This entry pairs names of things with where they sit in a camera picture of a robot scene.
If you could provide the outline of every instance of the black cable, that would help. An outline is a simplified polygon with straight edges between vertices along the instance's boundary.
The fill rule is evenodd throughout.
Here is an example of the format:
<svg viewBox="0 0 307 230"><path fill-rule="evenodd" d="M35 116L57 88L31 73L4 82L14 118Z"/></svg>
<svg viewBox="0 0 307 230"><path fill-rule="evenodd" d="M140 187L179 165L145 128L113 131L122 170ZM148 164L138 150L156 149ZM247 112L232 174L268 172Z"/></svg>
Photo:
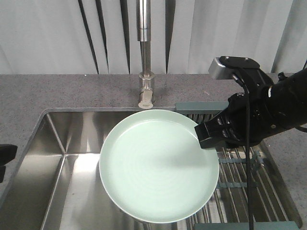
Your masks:
<svg viewBox="0 0 307 230"><path fill-rule="evenodd" d="M247 197L248 197L248 223L249 230L254 230L254 217L252 205L252 182L251 182L251 166L249 157L249 133L250 133L250 106L249 106L249 92L245 83L236 75L232 74L232 78L243 89L246 97L246 146L245 146L245 161L246 161L246 179L247 179Z"/></svg>
<svg viewBox="0 0 307 230"><path fill-rule="evenodd" d="M298 126L298 127L295 127L295 128L296 128L298 131L307 133L307 128L304 128L304 127L301 127L301 126Z"/></svg>

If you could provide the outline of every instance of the faucet spout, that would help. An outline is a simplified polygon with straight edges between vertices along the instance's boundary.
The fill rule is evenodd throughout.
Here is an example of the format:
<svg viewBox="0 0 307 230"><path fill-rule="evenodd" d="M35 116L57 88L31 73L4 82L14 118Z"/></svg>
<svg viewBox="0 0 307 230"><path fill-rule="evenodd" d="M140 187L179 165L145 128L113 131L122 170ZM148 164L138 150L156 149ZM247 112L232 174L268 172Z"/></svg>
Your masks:
<svg viewBox="0 0 307 230"><path fill-rule="evenodd" d="M139 107L150 109L154 103L154 74L151 72L151 19L150 0L137 0L137 33L141 45L142 72L140 77Z"/></svg>

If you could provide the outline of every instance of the dish drying rack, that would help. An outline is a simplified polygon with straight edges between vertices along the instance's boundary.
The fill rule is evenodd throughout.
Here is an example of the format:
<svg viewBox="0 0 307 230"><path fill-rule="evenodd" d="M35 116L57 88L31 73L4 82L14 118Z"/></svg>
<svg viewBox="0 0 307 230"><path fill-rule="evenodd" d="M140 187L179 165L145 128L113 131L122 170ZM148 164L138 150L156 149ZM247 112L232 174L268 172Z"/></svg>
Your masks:
<svg viewBox="0 0 307 230"><path fill-rule="evenodd" d="M196 123L208 121L223 110L227 102L177 103L176 111ZM247 183L244 147L236 149L217 148L220 173L216 190L207 204L196 214L177 222L176 229L248 229ZM266 147L261 143L250 148L253 180L253 203L255 229L298 229L302 220ZM155 229L144 224L145 229Z"/></svg>

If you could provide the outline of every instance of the plate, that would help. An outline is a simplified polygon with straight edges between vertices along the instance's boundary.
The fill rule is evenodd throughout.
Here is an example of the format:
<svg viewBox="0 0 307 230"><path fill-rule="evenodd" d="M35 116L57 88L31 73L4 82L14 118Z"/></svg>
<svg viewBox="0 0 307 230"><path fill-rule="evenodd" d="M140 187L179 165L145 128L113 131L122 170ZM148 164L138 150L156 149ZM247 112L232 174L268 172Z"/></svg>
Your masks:
<svg viewBox="0 0 307 230"><path fill-rule="evenodd" d="M132 217L171 223L201 209L219 175L215 149L201 149L186 116L167 110L135 113L107 136L99 160L103 186Z"/></svg>

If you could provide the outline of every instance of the black object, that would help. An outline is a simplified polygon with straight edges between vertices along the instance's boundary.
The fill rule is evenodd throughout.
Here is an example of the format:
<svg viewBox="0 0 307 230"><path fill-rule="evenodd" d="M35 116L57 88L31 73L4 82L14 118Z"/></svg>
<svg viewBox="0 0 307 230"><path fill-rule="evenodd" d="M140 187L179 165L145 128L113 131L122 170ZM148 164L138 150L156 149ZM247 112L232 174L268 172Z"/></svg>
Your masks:
<svg viewBox="0 0 307 230"><path fill-rule="evenodd" d="M0 183L3 182L5 174L5 164L13 160L16 156L17 146L0 145Z"/></svg>
<svg viewBox="0 0 307 230"><path fill-rule="evenodd" d="M249 91L250 145L307 123L307 69L274 84L259 64L244 57L220 57ZM236 93L229 105L210 121L195 127L200 146L234 148L246 141L246 97Z"/></svg>
<svg viewBox="0 0 307 230"><path fill-rule="evenodd" d="M284 72L280 72L279 74L278 74L278 81L283 81L283 80L285 80L287 77L285 76L285 74L284 74Z"/></svg>

